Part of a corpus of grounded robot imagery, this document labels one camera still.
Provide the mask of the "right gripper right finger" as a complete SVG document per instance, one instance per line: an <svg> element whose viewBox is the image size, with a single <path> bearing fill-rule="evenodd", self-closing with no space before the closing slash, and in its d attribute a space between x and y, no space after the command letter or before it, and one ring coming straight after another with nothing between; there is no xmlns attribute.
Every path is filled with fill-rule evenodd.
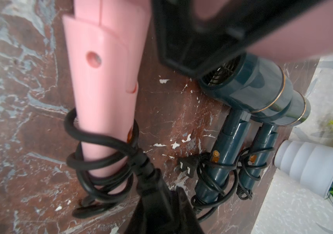
<svg viewBox="0 0 333 234"><path fill-rule="evenodd" d="M176 187L179 203L179 222L177 234L204 234L189 202L189 199L181 187Z"/></svg>

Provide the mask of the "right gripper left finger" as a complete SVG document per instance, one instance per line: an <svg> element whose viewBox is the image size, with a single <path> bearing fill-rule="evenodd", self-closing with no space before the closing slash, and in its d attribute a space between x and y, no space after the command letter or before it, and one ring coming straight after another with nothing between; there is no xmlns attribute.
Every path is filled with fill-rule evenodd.
<svg viewBox="0 0 333 234"><path fill-rule="evenodd" d="M126 234L171 234L174 232L172 194L160 172L139 176L140 200L125 230Z"/></svg>

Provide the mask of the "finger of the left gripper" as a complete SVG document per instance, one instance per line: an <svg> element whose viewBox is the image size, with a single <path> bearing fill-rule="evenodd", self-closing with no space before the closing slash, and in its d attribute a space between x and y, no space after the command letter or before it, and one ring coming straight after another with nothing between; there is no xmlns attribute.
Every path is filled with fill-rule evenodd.
<svg viewBox="0 0 333 234"><path fill-rule="evenodd" d="M229 1L209 19L193 1L152 1L160 62L200 79L318 1Z"/></svg>

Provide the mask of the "dark green hair dryer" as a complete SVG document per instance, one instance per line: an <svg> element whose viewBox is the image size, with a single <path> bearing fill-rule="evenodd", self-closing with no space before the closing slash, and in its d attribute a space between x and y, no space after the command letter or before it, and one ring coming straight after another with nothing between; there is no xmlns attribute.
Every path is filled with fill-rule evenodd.
<svg viewBox="0 0 333 234"><path fill-rule="evenodd" d="M261 179L260 172L267 167L267 160L274 150L278 138L277 129L293 127L304 122L310 114L311 106L308 99L301 93L294 91L292 100L280 113L267 118L252 117L263 125L249 148L240 157L239 185L237 194L243 196L251 193L256 181Z"/></svg>
<svg viewBox="0 0 333 234"><path fill-rule="evenodd" d="M251 118L280 113L291 102L294 88L280 66L252 54L223 64L199 84L206 95L230 107L212 150L197 159L199 180L192 203L201 210L216 208L237 194L240 157L263 125ZM239 197L250 199L252 192Z"/></svg>

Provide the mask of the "pink hair dryer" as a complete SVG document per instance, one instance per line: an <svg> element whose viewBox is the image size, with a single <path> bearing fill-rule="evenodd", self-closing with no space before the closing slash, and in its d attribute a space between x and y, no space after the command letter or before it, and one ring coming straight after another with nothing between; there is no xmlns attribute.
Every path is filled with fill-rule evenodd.
<svg viewBox="0 0 333 234"><path fill-rule="evenodd" d="M63 18L80 130L129 141L150 1L75 1ZM250 47L276 61L333 53L333 1L323 1Z"/></svg>

